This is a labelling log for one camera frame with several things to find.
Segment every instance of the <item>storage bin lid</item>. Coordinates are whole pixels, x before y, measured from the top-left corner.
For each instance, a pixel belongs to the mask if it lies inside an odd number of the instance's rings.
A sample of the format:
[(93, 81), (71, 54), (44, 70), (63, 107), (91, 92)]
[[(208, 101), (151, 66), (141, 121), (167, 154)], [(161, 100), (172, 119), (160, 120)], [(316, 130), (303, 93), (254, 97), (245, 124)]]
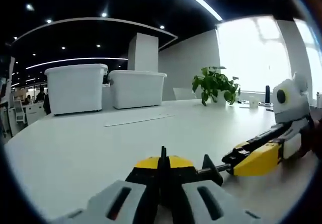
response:
[(109, 76), (113, 76), (114, 74), (139, 74), (139, 75), (167, 77), (166, 73), (138, 71), (138, 70), (121, 70), (121, 69), (112, 71), (109, 74)]
[(108, 71), (107, 65), (105, 64), (76, 64), (76, 65), (67, 65), (61, 67), (55, 67), (45, 70), (45, 75), (49, 73), (62, 71), (62, 70), (71, 70), (71, 69), (84, 69), (84, 68), (104, 68), (106, 72)]

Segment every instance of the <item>potted plant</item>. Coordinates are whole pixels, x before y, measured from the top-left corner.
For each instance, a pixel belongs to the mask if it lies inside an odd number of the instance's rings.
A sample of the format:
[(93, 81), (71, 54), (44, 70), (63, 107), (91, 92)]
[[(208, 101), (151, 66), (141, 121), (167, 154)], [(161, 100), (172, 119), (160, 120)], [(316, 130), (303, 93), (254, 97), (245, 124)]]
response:
[(201, 102), (207, 106), (206, 101), (211, 98), (213, 102), (220, 101), (224, 98), (223, 103), (229, 102), (232, 105), (236, 100), (236, 94), (240, 95), (240, 85), (234, 83), (238, 80), (237, 77), (232, 77), (230, 81), (227, 76), (218, 72), (219, 69), (226, 69), (220, 67), (204, 67), (201, 68), (203, 76), (195, 76), (192, 82), (192, 90), (196, 92), (200, 86), (202, 89)]

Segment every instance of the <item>ceiling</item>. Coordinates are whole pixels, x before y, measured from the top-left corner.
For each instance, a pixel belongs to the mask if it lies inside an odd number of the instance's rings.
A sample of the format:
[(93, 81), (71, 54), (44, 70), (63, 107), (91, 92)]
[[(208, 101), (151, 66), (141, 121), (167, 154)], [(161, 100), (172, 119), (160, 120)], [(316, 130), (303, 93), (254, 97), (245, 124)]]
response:
[[(259, 14), (272, 14), (286, 20), (300, 18), (291, 0), (205, 1), (225, 21)], [(31, 4), (34, 11), (27, 10), (26, 4)], [(211, 30), (219, 22), (194, 0), (2, 0), (2, 6), (0, 44), (10, 45), (10, 54), (18, 62), (14, 72), (19, 73), (13, 76), (12, 83), (21, 85), (26, 85), (25, 80), (33, 78), (35, 82), (43, 82), (46, 80), (43, 73), (47, 68), (68, 64), (104, 63), (109, 70), (126, 69), (126, 61), (111, 59), (64, 61), (26, 68), (69, 58), (127, 58), (129, 41), (137, 32), (158, 37), (159, 46), (162, 47), (174, 37), (158, 31), (161, 25), (165, 31), (178, 37), (170, 46)], [(102, 20), (55, 23), (66, 19), (101, 17), (103, 12), (109, 19), (127, 20), (145, 26)], [(47, 24), (47, 19), (51, 19), (54, 24)], [(46, 27), (19, 38), (43, 25)]]

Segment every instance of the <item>white wall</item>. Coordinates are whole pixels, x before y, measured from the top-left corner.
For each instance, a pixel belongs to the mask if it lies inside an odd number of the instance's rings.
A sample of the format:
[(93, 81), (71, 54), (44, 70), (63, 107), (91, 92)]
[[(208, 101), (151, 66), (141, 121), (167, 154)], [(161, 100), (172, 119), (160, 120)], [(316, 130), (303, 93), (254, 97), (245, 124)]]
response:
[(129, 70), (158, 71), (158, 38), (137, 33), (128, 51)]
[(308, 86), (308, 97), (312, 102), (312, 76), (310, 63), (308, 60), (306, 48), (302, 40), (301, 34), (292, 21), (277, 20), (277, 24), (283, 35), (287, 48), (288, 57), (290, 60), (292, 75), (295, 72), (301, 73), (306, 77)]
[(173, 88), (192, 88), (192, 79), (205, 66), (219, 66), (219, 49), (215, 30), (186, 39), (159, 53), (158, 71), (165, 78), (163, 100), (175, 100)]

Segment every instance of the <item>white storage bin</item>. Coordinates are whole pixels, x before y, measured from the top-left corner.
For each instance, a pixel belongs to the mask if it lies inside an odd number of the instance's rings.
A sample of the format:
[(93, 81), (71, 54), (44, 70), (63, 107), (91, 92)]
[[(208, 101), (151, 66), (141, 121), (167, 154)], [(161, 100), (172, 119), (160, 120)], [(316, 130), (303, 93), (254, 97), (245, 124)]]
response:
[(51, 112), (55, 115), (102, 109), (104, 64), (79, 64), (47, 69)]
[(109, 77), (115, 108), (161, 105), (165, 73), (114, 70)]

